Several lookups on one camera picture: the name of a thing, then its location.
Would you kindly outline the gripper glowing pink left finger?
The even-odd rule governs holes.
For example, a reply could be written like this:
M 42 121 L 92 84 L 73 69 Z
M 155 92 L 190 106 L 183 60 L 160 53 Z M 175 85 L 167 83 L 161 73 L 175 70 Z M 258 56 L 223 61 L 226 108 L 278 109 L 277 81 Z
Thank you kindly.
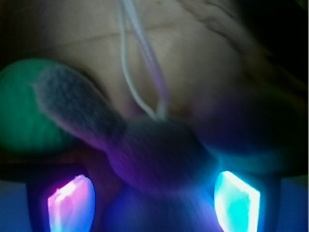
M 95 214 L 96 194 L 92 181 L 81 174 L 47 198 L 51 232 L 88 232 Z

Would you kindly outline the gripper glowing cyan right finger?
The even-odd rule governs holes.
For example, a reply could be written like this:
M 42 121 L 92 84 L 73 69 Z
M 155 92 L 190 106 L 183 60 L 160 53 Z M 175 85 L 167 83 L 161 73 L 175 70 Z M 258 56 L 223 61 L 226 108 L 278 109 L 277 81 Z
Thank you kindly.
M 214 207 L 224 232 L 258 230 L 260 191 L 230 171 L 217 176 Z

